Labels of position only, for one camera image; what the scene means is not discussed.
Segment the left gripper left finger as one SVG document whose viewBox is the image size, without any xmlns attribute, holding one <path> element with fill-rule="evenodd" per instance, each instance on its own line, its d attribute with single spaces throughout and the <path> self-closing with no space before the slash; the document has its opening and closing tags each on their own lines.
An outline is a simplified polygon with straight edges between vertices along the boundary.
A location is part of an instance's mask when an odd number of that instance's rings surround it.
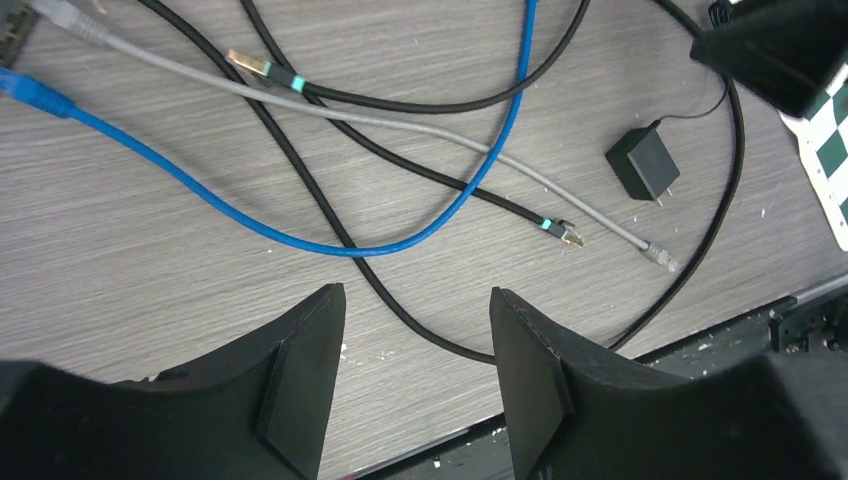
<svg viewBox="0 0 848 480">
<path fill-rule="evenodd" d="M 281 317 L 153 379 L 101 383 L 1 364 L 5 479 L 314 479 L 346 299 L 328 284 Z"/>
</svg>

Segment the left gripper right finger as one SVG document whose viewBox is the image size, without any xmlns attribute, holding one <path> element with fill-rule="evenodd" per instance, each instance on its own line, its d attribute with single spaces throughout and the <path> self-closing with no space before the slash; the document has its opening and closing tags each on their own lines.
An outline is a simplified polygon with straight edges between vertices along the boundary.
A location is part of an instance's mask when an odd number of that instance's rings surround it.
<svg viewBox="0 0 848 480">
<path fill-rule="evenodd" d="M 698 379 L 622 357 L 491 293 L 519 479 L 843 479 L 847 359 L 760 354 Z"/>
</svg>

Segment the small black blue switch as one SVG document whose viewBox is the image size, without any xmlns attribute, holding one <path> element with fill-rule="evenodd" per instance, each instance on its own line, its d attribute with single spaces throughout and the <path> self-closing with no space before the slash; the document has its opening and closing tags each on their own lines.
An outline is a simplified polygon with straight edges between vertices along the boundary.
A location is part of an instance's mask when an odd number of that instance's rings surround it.
<svg viewBox="0 0 848 480">
<path fill-rule="evenodd" d="M 845 1 L 716 1 L 690 58 L 805 116 L 847 57 Z"/>
</svg>

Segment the dark grey network switch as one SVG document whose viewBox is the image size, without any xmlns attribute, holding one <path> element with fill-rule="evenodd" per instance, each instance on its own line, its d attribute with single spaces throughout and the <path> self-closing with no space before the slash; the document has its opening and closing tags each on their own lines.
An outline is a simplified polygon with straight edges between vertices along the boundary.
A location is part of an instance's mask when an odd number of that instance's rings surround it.
<svg viewBox="0 0 848 480">
<path fill-rule="evenodd" d="M 11 69 L 35 28 L 39 14 L 24 0 L 1 0 L 1 66 Z"/>
</svg>

